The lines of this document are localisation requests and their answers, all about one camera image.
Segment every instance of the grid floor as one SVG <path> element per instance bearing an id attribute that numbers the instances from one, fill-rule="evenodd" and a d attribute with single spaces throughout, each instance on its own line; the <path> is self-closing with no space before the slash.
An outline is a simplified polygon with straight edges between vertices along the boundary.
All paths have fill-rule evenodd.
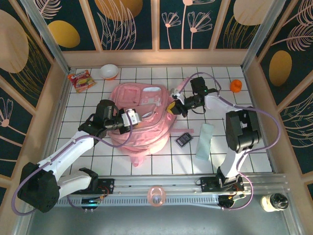
<path id="1" fill-rule="evenodd" d="M 99 69 L 89 69 L 97 84 L 87 91 L 77 94 L 72 87 L 68 96 L 56 149 L 64 145 L 84 122 L 96 110 L 96 105 L 102 99 L 109 98 L 111 91 L 120 83 L 138 82 L 146 84 L 162 84 L 169 90 L 175 88 L 183 78 L 198 71 L 213 75 L 222 86 L 221 95 L 228 101 L 244 106 L 251 105 L 251 99 L 240 67 L 155 67 L 155 68 L 120 68 L 118 77 L 113 81 L 104 81 Z M 213 79 L 203 76 L 207 87 L 216 88 Z M 233 79 L 243 83 L 242 91 L 234 94 L 229 85 Z M 191 86 L 185 88 L 185 96 L 191 96 Z M 196 109 L 202 113 L 202 107 Z M 200 135 L 201 125 L 214 125 L 211 141 L 211 153 L 208 161 L 195 157 Z M 216 173 L 227 153 L 224 117 L 207 110 L 204 115 L 188 113 L 187 118 L 178 116 L 174 128 L 193 128 L 194 139 L 184 148 L 180 148 L 174 141 L 182 133 L 172 133 L 166 146 L 157 154 L 147 156 L 139 167 L 133 167 L 128 156 L 124 156 L 119 149 L 98 143 L 94 148 L 78 158 L 64 175 L 69 175 L 82 167 L 87 167 L 101 176 L 109 175 L 163 175 L 163 174 L 206 174 Z M 242 172 L 272 172 L 268 156 L 265 151 L 250 154 L 246 158 Z"/>

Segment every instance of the pink bag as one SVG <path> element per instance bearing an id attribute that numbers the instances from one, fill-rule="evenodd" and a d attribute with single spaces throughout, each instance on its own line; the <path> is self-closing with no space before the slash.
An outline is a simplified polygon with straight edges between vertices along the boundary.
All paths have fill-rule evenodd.
<path id="1" fill-rule="evenodd" d="M 119 109 L 135 109 L 142 122 L 134 127 L 129 142 L 120 150 L 131 157 L 134 166 L 139 166 L 144 156 L 160 151 L 170 137 L 171 128 L 176 116 L 167 112 L 173 101 L 163 85 L 140 83 L 123 83 L 117 86 L 110 95 Z M 113 144 L 122 144 L 129 133 L 108 132 Z"/>

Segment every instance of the snack package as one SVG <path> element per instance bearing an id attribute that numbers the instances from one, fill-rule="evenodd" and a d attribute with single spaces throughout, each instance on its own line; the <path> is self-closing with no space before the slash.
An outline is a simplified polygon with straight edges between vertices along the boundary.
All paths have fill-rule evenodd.
<path id="1" fill-rule="evenodd" d="M 77 93 L 83 92 L 96 84 L 88 70 L 82 71 L 78 74 L 69 74 L 67 78 L 71 81 Z"/>

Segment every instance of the purple cable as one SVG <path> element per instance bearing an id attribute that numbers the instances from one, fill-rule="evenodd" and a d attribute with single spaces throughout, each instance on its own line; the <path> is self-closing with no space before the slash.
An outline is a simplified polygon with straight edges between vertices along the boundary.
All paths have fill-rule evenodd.
<path id="1" fill-rule="evenodd" d="M 130 123 L 132 123 L 132 120 L 131 118 L 129 117 L 128 115 L 128 112 L 126 112 L 126 116 L 128 118 L 128 121 Z M 88 139 L 88 138 L 94 138 L 102 143 L 105 143 L 107 144 L 108 146 L 110 147 L 114 147 L 114 148 L 119 148 L 119 147 L 122 147 L 124 146 L 125 144 L 127 144 L 127 142 L 131 139 L 131 136 L 132 136 L 132 133 L 133 133 L 133 126 L 130 125 L 130 132 L 129 132 L 129 136 L 127 138 L 127 140 L 120 144 L 120 145 L 113 145 L 113 144 L 110 144 L 106 141 L 104 141 L 103 139 L 97 137 L 97 136 L 91 136 L 91 135 L 86 135 L 86 136 L 81 136 L 81 137 L 78 137 L 77 139 L 73 140 L 71 143 L 69 143 L 64 149 L 62 149 L 57 155 L 55 155 L 53 158 L 51 158 L 50 162 L 47 162 L 46 164 L 44 164 L 43 166 L 39 167 L 37 170 L 35 170 L 33 173 L 31 173 L 30 175 L 28 175 L 21 183 L 20 185 L 18 186 L 18 188 L 15 190 L 13 196 L 12 196 L 12 200 L 11 200 L 11 208 L 12 208 L 12 211 L 17 214 L 17 215 L 20 215 L 20 216 L 25 216 L 25 215 L 29 215 L 29 214 L 32 214 L 35 209 L 33 209 L 32 211 L 29 211 L 29 212 L 26 212 L 26 213 L 21 213 L 19 212 L 16 207 L 15 207 L 15 200 L 16 200 L 16 197 L 18 195 L 18 192 L 20 191 L 20 189 L 24 186 L 24 184 L 31 178 L 33 177 L 35 174 L 37 174 L 39 171 L 41 171 L 42 169 L 44 169 L 46 166 L 48 166 L 49 164 L 51 164 L 52 162 L 54 162 L 55 160 L 57 160 L 57 158 L 65 153 L 72 145 L 76 144 L 76 142 L 78 141 L 81 141 L 81 140 L 84 140 L 84 139 Z"/>
<path id="2" fill-rule="evenodd" d="M 241 172 L 239 171 L 239 165 L 241 164 L 241 162 L 243 162 L 243 161 L 245 160 L 246 156 L 247 156 L 249 153 L 252 153 L 252 152 L 255 152 L 255 151 L 258 151 L 258 150 L 269 149 L 269 148 L 272 148 L 274 145 L 276 145 L 277 142 L 279 141 L 280 136 L 281 136 L 281 127 L 280 127 L 279 122 L 276 120 L 276 118 L 274 118 L 274 117 L 273 117 L 271 114 L 269 114 L 268 112 L 265 112 L 265 111 L 263 111 L 263 110 L 261 110 L 261 109 L 238 106 L 238 105 L 235 105 L 235 104 L 230 103 L 229 101 L 227 101 L 226 99 L 224 99 L 223 97 L 221 97 L 221 96 L 220 96 L 220 91 L 221 91 L 221 89 L 222 89 L 221 85 L 219 84 L 219 82 L 218 82 L 213 76 L 209 75 L 209 74 L 206 73 L 206 72 L 197 72 L 197 73 L 191 75 L 191 76 L 186 80 L 186 83 L 183 85 L 183 87 L 182 87 L 182 89 L 181 89 L 181 91 L 180 91 L 179 93 L 181 93 L 181 92 L 183 91 L 183 89 L 185 88 L 185 86 L 187 85 L 187 83 L 188 83 L 194 76 L 196 76 L 196 75 L 198 75 L 198 74 L 205 74 L 205 75 L 208 75 L 209 77 L 213 78 L 213 80 L 215 81 L 215 83 L 219 86 L 219 89 L 218 89 L 218 92 L 217 92 L 218 98 L 219 98 L 221 101 L 223 101 L 225 104 L 227 104 L 227 105 L 229 105 L 229 106 L 231 106 L 231 107 L 234 107 L 234 108 L 236 108 L 236 109 L 244 109 L 244 110 L 255 111 L 255 112 L 264 114 L 264 115 L 270 117 L 270 118 L 275 122 L 275 124 L 276 124 L 276 126 L 277 126 L 277 130 L 278 130 L 277 137 L 276 137 L 275 141 L 274 141 L 272 144 L 270 144 L 270 145 L 268 145 L 268 146 L 265 146 L 265 147 L 262 147 L 262 148 L 256 148 L 256 149 L 252 149 L 252 150 L 250 150 L 250 151 L 245 152 L 245 153 L 241 156 L 241 158 L 238 160 L 238 162 L 237 162 L 236 169 L 237 169 L 238 173 L 239 173 L 242 177 L 244 177 L 244 178 L 249 182 L 249 184 L 250 184 L 250 186 L 251 186 L 251 196 L 250 196 L 249 200 L 248 200 L 244 205 L 242 205 L 242 206 L 240 206 L 240 207 L 237 207 L 237 208 L 228 208 L 228 210 L 230 210 L 230 211 L 239 210 L 239 209 L 245 208 L 247 205 L 249 205 L 249 203 L 252 201 L 252 198 L 253 198 L 253 185 L 252 185 L 252 182 L 251 182 L 250 179 L 248 179 L 247 176 L 245 176 L 243 173 L 241 173 Z"/>

